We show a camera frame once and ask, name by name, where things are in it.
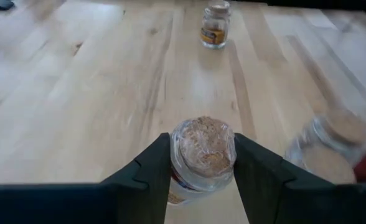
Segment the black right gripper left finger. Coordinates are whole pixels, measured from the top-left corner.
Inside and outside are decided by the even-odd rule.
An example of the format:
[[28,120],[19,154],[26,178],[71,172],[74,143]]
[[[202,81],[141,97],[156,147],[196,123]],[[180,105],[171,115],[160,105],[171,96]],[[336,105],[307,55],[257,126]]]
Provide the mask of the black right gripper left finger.
[[170,136],[101,182],[0,185],[0,223],[164,223]]

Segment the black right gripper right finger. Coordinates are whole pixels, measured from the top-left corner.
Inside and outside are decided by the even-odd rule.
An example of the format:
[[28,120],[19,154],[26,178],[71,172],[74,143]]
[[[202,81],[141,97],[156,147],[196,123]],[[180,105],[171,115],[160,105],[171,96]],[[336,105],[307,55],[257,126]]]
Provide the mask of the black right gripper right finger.
[[235,134],[235,182],[250,224],[366,223],[366,184],[332,184]]

